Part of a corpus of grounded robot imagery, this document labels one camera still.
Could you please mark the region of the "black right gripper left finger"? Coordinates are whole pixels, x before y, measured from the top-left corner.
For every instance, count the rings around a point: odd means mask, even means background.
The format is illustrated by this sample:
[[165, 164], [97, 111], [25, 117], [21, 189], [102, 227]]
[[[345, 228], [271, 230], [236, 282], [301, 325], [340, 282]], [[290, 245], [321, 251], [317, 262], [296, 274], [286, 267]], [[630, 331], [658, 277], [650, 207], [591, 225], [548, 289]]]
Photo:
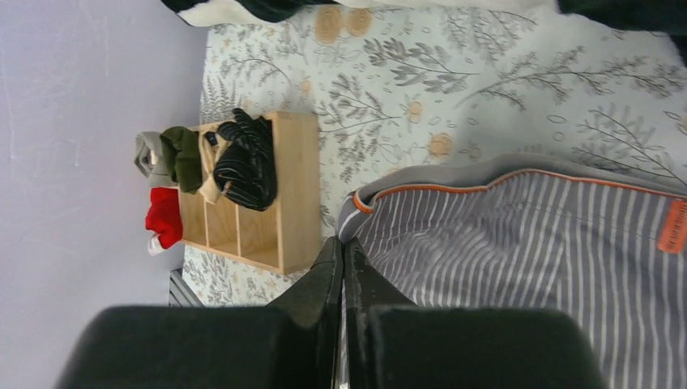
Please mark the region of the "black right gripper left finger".
[[60, 388], [332, 388], [344, 261], [330, 237], [265, 306], [116, 306], [85, 328]]

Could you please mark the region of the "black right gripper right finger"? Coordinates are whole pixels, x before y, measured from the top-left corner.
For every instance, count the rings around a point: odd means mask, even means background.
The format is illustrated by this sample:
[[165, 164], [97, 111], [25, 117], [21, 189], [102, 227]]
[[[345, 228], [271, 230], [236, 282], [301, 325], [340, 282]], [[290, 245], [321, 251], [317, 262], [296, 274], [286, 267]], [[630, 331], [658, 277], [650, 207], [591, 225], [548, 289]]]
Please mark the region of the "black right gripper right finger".
[[603, 388], [585, 335], [546, 309], [428, 308], [343, 248], [351, 388]]

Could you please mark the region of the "wooden divided organizer box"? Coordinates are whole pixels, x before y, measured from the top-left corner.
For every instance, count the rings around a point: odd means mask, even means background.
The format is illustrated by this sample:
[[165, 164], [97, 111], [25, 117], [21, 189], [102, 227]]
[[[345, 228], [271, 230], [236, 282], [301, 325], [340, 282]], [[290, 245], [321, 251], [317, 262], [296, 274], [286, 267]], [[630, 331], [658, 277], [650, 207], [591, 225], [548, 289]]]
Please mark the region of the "wooden divided organizer box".
[[271, 112], [278, 195], [264, 212], [221, 197], [179, 195], [182, 242], [279, 274], [310, 268], [321, 247], [318, 120], [312, 114]]

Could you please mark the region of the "grey striped underwear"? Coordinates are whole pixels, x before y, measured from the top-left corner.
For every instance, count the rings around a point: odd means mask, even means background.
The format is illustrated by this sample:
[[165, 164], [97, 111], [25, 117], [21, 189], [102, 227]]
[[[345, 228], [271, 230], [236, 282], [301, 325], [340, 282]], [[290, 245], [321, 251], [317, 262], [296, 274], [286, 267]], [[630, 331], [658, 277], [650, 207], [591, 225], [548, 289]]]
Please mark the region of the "grey striped underwear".
[[553, 308], [612, 388], [686, 385], [686, 192], [547, 156], [419, 165], [343, 202], [339, 239], [422, 306]]

